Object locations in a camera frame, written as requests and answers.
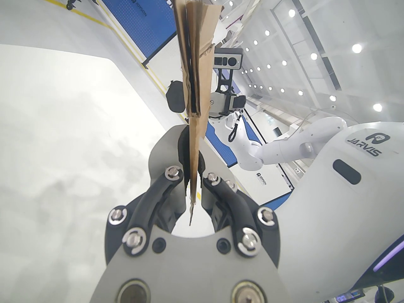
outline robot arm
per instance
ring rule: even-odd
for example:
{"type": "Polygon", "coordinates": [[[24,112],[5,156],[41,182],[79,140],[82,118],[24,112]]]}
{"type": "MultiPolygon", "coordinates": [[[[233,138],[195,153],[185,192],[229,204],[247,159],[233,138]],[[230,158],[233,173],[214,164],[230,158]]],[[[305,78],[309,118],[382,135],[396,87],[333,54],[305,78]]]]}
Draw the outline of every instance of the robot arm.
{"type": "Polygon", "coordinates": [[[185,211],[180,154],[187,129],[173,127],[153,148],[150,188],[110,212],[107,269],[91,303],[291,303],[277,274],[276,215],[237,190],[232,173],[207,144],[200,148],[201,202],[215,233],[202,238],[170,234],[185,211]]]}
{"type": "Polygon", "coordinates": [[[229,107],[227,103],[226,94],[217,92],[211,94],[212,108],[209,122],[215,128],[218,139],[230,147],[240,167],[248,171],[259,170],[263,164],[315,158],[333,136],[347,127],[345,120],[340,117],[326,117],[315,121],[301,133],[294,133],[287,139],[261,145],[248,139],[244,120],[240,119],[240,111],[244,105],[229,107]]]}

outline cardboard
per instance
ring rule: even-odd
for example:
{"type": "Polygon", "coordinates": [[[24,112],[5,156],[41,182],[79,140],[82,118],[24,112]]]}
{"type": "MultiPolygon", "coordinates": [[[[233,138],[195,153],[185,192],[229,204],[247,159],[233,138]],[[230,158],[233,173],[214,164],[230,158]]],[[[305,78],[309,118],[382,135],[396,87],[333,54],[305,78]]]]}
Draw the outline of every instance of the cardboard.
{"type": "Polygon", "coordinates": [[[196,203],[199,139],[205,137],[211,100],[213,34],[222,6],[172,0],[181,52],[184,99],[189,118],[191,221],[196,203]]]}

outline white wall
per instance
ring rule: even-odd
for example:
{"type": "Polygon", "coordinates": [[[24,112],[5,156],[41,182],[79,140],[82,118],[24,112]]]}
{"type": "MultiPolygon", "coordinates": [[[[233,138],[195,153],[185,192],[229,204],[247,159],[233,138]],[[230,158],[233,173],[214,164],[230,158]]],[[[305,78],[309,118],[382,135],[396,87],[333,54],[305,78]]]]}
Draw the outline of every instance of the white wall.
{"type": "Polygon", "coordinates": [[[273,117],[267,115],[262,111],[254,114],[253,116],[251,116],[251,118],[255,122],[267,142],[271,142],[277,138],[277,135],[274,132],[274,129],[276,127],[280,129],[282,134],[289,131],[289,126],[281,123],[280,121],[274,119],[273,117]]]}
{"type": "Polygon", "coordinates": [[[257,171],[245,171],[236,164],[230,170],[246,188],[248,195],[259,205],[290,192],[280,169],[275,164],[264,165],[257,171]]]}

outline joyson logo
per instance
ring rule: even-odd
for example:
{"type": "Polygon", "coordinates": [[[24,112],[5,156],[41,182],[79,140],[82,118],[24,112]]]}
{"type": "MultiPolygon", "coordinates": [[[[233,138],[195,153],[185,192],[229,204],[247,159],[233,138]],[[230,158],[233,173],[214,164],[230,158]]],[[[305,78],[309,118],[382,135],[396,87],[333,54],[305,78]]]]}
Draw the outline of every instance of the joyson logo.
{"type": "Polygon", "coordinates": [[[139,8],[140,12],[141,12],[144,16],[147,16],[147,13],[144,11],[144,9],[143,9],[142,6],[139,4],[139,2],[137,2],[136,0],[132,0],[132,3],[136,4],[136,6],[139,8]]]}

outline camera lens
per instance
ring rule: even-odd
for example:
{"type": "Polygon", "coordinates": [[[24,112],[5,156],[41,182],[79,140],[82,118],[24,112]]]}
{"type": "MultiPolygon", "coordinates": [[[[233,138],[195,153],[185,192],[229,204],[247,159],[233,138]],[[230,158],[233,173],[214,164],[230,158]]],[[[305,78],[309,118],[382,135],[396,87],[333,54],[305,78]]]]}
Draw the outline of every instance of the camera lens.
{"type": "Polygon", "coordinates": [[[235,66],[235,64],[237,63],[237,59],[236,58],[230,58],[228,59],[228,65],[229,66],[235,66]]]}

